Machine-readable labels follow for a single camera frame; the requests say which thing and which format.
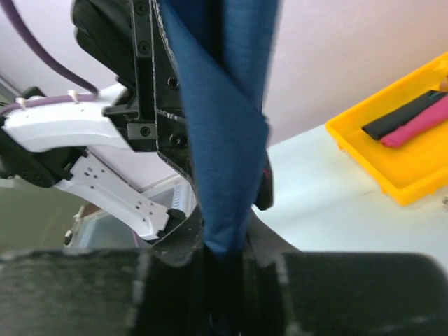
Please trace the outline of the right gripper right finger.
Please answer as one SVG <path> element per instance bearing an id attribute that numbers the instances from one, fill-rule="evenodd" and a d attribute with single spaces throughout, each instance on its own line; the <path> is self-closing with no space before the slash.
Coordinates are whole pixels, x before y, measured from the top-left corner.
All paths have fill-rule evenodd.
<path id="1" fill-rule="evenodd" d="M 245 335 L 446 335 L 447 276 L 412 253 L 304 252 L 255 214 Z"/>

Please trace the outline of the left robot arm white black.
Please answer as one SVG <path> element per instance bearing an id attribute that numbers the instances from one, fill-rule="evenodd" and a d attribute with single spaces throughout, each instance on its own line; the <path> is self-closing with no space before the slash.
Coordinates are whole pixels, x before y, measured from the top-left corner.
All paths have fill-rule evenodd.
<path id="1" fill-rule="evenodd" d="M 263 95 L 278 3 L 75 1 L 79 45 L 117 76 L 105 90 L 51 57 L 12 1 L 1 7 L 47 65 L 85 89 L 1 112 L 1 175 L 78 195 L 151 241 L 173 211 L 91 149 L 155 152 L 195 188 L 204 243 L 241 249 L 251 207 L 272 205 Z"/>

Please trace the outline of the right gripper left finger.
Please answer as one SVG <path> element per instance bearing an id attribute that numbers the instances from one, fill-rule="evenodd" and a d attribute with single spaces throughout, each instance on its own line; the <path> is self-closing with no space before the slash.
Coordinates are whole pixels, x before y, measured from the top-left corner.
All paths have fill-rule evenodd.
<path id="1" fill-rule="evenodd" d="M 1 256 L 2 335 L 206 335 L 202 214 L 148 248 Z"/>

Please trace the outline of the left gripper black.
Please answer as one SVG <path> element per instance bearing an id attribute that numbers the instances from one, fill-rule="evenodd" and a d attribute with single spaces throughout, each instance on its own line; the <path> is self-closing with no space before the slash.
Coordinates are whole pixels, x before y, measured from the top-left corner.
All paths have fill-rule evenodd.
<path id="1" fill-rule="evenodd" d="M 131 1 L 130 7 L 134 95 L 127 104 L 106 107 L 103 115 L 136 152 L 156 151 L 157 126 L 157 154 L 193 183 L 176 61 L 163 26 L 160 2 Z"/>

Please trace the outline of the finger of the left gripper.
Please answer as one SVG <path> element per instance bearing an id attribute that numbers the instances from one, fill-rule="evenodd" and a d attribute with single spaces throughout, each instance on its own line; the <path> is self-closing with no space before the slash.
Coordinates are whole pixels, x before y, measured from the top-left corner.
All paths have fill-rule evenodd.
<path id="1" fill-rule="evenodd" d="M 263 170 L 262 180 L 258 195 L 255 200 L 255 206 L 260 211 L 269 209 L 274 203 L 274 179 L 270 159 L 266 157 L 266 165 Z"/>

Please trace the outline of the dark blue paper napkin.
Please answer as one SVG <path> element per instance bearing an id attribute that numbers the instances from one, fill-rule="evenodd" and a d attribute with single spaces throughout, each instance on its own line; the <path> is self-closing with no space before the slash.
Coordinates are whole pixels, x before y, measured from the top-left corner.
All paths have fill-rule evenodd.
<path id="1" fill-rule="evenodd" d="M 266 161 L 263 96 L 277 1 L 161 1 L 192 148 L 204 243 L 242 250 Z"/>

